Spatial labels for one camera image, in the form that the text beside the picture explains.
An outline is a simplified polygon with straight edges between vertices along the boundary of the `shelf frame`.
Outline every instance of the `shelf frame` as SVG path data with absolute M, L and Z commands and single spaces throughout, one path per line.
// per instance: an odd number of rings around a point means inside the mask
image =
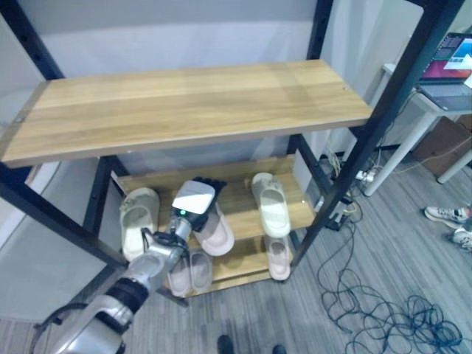
M 358 141 L 350 154 L 340 176 L 328 189 L 327 182 L 323 181 L 317 160 L 307 149 L 306 141 L 301 135 L 291 136 L 288 152 L 300 151 L 309 171 L 321 186 L 325 195 L 325 202 L 316 215 L 313 223 L 308 227 L 306 236 L 299 242 L 292 232 L 291 239 L 296 249 L 292 267 L 296 267 L 304 257 L 319 232 L 329 220 L 329 215 L 337 203 L 345 196 L 355 175 L 362 167 L 369 155 L 374 151 L 379 139 L 389 125 L 395 120 L 400 107 L 405 103 L 409 92 L 418 81 L 424 68 L 433 57 L 434 51 L 440 44 L 443 36 L 459 12 L 464 0 L 407 0 L 423 8 L 423 14 L 416 26 L 396 70 L 385 88 L 378 104 L 374 108 L 366 125 L 358 130 Z M 333 0 L 318 0 L 314 14 L 313 28 L 310 38 L 308 59 L 318 59 L 322 53 L 323 42 Z M 23 10 L 16 0 L 0 1 L 0 13 L 9 24 L 11 30 L 24 47 L 33 63 L 47 80 L 63 77 L 58 65 L 44 46 L 43 42 L 28 21 Z M 96 174 L 91 199 L 88 203 L 87 221 L 85 226 L 75 223 L 72 219 L 55 208 L 46 199 L 31 190 L 27 185 L 15 180 L 14 170 L 0 163 L 0 196 L 18 207 L 26 214 L 49 227 L 61 237 L 73 242 L 81 249 L 104 260 L 109 266 L 124 266 L 125 262 L 120 254 L 106 248 L 97 239 L 97 230 L 100 229 L 101 213 L 103 212 L 103 190 L 108 187 L 108 172 L 114 171 L 117 175 L 127 173 L 116 156 L 102 158 Z

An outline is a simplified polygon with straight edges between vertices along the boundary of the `desk leg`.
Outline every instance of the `desk leg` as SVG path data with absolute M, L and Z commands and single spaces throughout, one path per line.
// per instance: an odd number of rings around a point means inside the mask
M 453 164 L 449 170 L 445 171 L 441 176 L 439 176 L 437 181 L 441 184 L 447 182 L 450 177 L 454 176 L 470 161 L 472 161 L 472 150 L 469 150 L 468 153 L 466 153 L 455 164 Z
M 423 134 L 428 130 L 431 124 L 436 120 L 437 115 L 426 112 L 420 121 L 415 125 L 405 141 L 398 147 L 389 161 L 382 167 L 382 170 L 377 174 L 374 181 L 364 191 L 364 194 L 370 197 L 382 182 L 389 176 L 389 174 L 398 166 L 405 155 L 413 148 Z

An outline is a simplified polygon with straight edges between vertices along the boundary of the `power strip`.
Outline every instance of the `power strip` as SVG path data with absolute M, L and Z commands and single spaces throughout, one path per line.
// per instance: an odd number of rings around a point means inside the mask
M 369 171 L 369 172 L 359 171 L 357 172 L 357 175 L 355 175 L 355 179 L 359 181 L 363 181 L 363 182 L 368 182 L 368 183 L 373 182 L 374 177 L 375 177 L 374 171 Z

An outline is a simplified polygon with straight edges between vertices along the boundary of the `sneaker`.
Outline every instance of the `sneaker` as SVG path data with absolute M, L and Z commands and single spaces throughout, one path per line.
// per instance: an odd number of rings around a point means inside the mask
M 451 241 L 472 252 L 472 232 L 464 227 L 459 227 L 454 231 Z
M 458 229 L 467 220 L 466 208 L 461 209 L 445 209 L 436 208 L 435 206 L 428 206 L 425 209 L 425 216 L 429 220 L 440 221 L 445 223 L 452 229 Z

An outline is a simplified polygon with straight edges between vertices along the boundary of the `white slipper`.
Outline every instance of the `white slipper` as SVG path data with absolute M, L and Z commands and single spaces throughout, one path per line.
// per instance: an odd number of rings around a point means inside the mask
M 191 251 L 190 272 L 193 290 L 198 293 L 207 291 L 213 282 L 212 258 L 202 250 Z
M 120 207 L 121 242 L 123 255 L 130 262 L 145 253 L 141 228 L 157 231 L 159 196 L 150 188 L 138 188 L 123 201 Z
M 228 253 L 235 244 L 235 235 L 228 225 L 218 203 L 209 211 L 208 221 L 201 232 L 194 232 L 201 248 L 210 256 Z
M 261 172 L 252 179 L 251 189 L 265 233 L 274 238 L 287 236 L 290 218 L 281 183 L 272 174 Z
M 264 237 L 268 256 L 268 272 L 274 280 L 286 280 L 290 276 L 290 255 L 287 237 Z
M 190 266 L 186 257 L 181 258 L 176 266 L 167 274 L 167 280 L 173 296 L 184 297 L 192 290 Z

